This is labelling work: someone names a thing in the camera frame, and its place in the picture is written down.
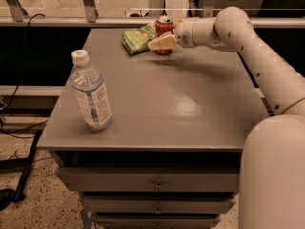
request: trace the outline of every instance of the plastic bottle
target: plastic bottle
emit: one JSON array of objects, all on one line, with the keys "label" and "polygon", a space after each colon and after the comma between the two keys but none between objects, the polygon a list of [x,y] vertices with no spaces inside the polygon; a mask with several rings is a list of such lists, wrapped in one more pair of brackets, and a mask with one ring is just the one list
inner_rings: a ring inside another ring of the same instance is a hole
[{"label": "plastic bottle", "polygon": [[85,50],[74,51],[72,59],[70,80],[84,119],[93,131],[103,130],[112,117],[103,76],[92,66]]}]

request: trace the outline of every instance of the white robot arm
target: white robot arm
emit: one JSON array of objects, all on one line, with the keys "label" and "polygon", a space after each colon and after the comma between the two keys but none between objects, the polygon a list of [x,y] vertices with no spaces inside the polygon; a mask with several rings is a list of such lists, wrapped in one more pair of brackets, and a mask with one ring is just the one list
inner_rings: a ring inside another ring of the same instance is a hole
[{"label": "white robot arm", "polygon": [[254,127],[244,145],[239,229],[302,228],[305,79],[258,37],[247,14],[236,7],[224,9],[216,18],[185,19],[176,26],[174,36],[175,40],[161,39],[161,43],[156,39],[149,47],[173,48],[178,42],[189,48],[234,49],[276,115]]}]

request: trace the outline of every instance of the cabinet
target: cabinet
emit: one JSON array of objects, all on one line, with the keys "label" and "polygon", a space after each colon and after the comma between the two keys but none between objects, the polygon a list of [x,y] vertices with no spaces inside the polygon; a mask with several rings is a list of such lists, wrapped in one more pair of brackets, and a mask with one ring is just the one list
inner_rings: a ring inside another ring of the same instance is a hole
[{"label": "cabinet", "polygon": [[235,204],[247,134],[268,114],[236,53],[129,57],[124,30],[94,29],[112,123],[87,128],[69,83],[38,148],[104,227],[215,227]]}]

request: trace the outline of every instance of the table surface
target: table surface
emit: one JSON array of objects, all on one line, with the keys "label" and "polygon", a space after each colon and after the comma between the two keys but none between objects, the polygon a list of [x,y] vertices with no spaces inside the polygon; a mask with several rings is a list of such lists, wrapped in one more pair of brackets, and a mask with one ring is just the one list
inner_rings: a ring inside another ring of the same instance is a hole
[{"label": "table surface", "polygon": [[237,53],[177,46],[130,57],[123,31],[93,29],[87,49],[104,76],[112,123],[94,133],[69,81],[37,147],[49,151],[241,151],[268,117]]}]

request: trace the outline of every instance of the drawer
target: drawer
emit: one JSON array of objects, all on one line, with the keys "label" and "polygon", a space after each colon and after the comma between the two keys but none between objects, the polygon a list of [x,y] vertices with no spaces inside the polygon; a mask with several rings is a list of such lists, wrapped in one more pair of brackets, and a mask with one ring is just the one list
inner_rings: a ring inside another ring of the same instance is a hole
[{"label": "drawer", "polygon": [[109,227],[150,227],[162,229],[166,227],[186,228],[200,227],[211,228],[215,227],[220,222],[220,217],[215,216],[200,216],[200,215],[142,215],[142,214],[97,214],[95,222],[99,226]]},{"label": "drawer", "polygon": [[202,198],[188,195],[111,195],[81,196],[86,211],[104,213],[149,214],[225,214],[234,205],[234,198]]},{"label": "drawer", "polygon": [[73,191],[238,192],[234,169],[154,167],[60,167],[57,175]]}]

